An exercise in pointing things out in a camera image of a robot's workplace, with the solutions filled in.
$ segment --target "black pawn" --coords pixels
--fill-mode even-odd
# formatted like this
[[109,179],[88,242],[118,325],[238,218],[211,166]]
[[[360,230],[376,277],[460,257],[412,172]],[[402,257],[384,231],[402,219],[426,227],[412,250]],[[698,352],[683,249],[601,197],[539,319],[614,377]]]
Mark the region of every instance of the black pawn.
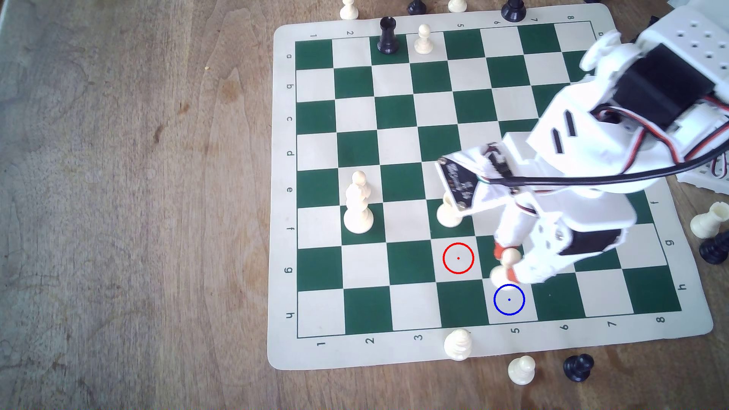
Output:
[[424,15],[428,12],[428,8],[425,7],[425,3],[422,0],[413,0],[408,4],[409,15]]
[[392,54],[400,48],[397,37],[395,37],[395,26],[395,19],[392,17],[383,17],[380,20],[382,34],[380,35],[380,41],[377,42],[377,49],[380,50],[380,53]]
[[729,256],[729,231],[709,238],[698,247],[698,254],[708,263],[719,265]]
[[526,17],[524,0],[509,0],[502,7],[502,17],[506,21],[517,23]]
[[595,360],[590,355],[570,356],[564,361],[564,374],[573,382],[584,382],[594,365]]

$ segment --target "wooden table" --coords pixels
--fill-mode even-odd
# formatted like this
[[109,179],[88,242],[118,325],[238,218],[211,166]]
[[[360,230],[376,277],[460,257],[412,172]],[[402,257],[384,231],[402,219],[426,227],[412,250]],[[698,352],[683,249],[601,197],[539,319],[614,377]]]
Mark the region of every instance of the wooden table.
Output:
[[[532,0],[531,6],[578,0]],[[664,0],[605,0],[624,40]],[[431,12],[447,0],[427,0]],[[502,0],[469,0],[470,10]],[[357,0],[360,18],[407,0]],[[574,352],[276,371],[266,358],[271,47],[293,0],[7,0],[0,28],[0,407],[718,408],[729,276],[698,253],[708,336]],[[670,178],[684,223],[726,200]],[[690,243],[699,240],[686,228]]]

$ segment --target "blue circle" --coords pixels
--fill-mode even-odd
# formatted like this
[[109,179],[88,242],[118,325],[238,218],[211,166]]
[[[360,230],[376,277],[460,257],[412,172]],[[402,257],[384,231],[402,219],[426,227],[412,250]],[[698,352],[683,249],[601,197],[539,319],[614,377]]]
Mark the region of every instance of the blue circle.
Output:
[[[496,295],[498,295],[499,294],[499,291],[501,289],[504,289],[506,286],[513,286],[513,287],[519,289],[519,292],[521,292],[521,300],[522,300],[521,301],[521,308],[519,308],[519,310],[517,310],[514,313],[504,313],[504,312],[502,312],[501,309],[499,309],[499,305],[496,304]],[[494,306],[496,307],[496,310],[498,310],[499,313],[501,313],[501,314],[505,314],[507,316],[513,316],[514,314],[517,314],[517,313],[521,312],[521,309],[524,309],[524,304],[525,303],[526,303],[526,296],[524,295],[524,291],[519,286],[517,286],[517,285],[512,285],[510,283],[507,283],[505,285],[502,285],[499,289],[496,289],[496,292],[494,292]]]

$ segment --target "chess mat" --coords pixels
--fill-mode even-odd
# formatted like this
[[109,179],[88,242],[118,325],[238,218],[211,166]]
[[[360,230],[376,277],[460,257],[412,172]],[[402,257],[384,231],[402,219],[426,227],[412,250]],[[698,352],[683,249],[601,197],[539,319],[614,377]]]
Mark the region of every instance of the chess mat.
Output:
[[[377,51],[379,19],[283,26],[274,39],[268,357],[279,369],[447,359],[466,328],[472,356],[704,334],[712,329],[665,180],[628,195],[625,244],[521,292],[497,291],[502,208],[436,219],[444,154],[530,131],[579,62],[614,29],[602,4],[397,17],[400,48]],[[414,52],[430,25],[434,49]],[[354,171],[374,225],[342,218]],[[522,252],[528,252],[527,241]]]

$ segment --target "white chess piece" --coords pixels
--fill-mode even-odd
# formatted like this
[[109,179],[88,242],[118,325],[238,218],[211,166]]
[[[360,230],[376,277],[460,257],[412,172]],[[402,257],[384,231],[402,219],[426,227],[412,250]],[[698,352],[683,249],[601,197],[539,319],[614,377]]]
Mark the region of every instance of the white chess piece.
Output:
[[430,26],[427,24],[421,24],[418,28],[418,35],[420,36],[415,41],[415,51],[419,54],[428,54],[433,51],[433,42],[430,41]]
[[356,20],[359,17],[359,10],[353,5],[354,0],[342,0],[344,7],[339,11],[342,20]]
[[471,333],[466,329],[455,329],[445,337],[443,349],[453,360],[466,360],[471,355]]
[[509,379],[524,386],[534,380],[534,368],[537,364],[529,356],[518,357],[509,363]]
[[453,202],[451,202],[448,193],[443,195],[443,204],[438,207],[438,210],[435,212],[435,217],[438,219],[438,223],[446,228],[455,228],[463,220],[462,217],[456,214],[456,210],[453,208]]
[[521,254],[518,250],[514,248],[506,248],[502,253],[501,263],[507,268],[511,268],[512,266],[516,265],[516,263],[520,260]]
[[362,171],[355,171],[352,174],[352,183],[347,187],[344,196],[347,200],[356,199],[358,201],[370,197],[370,184],[367,183],[367,175]]
[[450,0],[448,2],[448,11],[452,13],[461,13],[466,11],[466,0]]
[[729,205],[714,202],[706,214],[699,214],[691,220],[691,232],[700,239],[713,238],[719,233],[722,222],[729,220]]

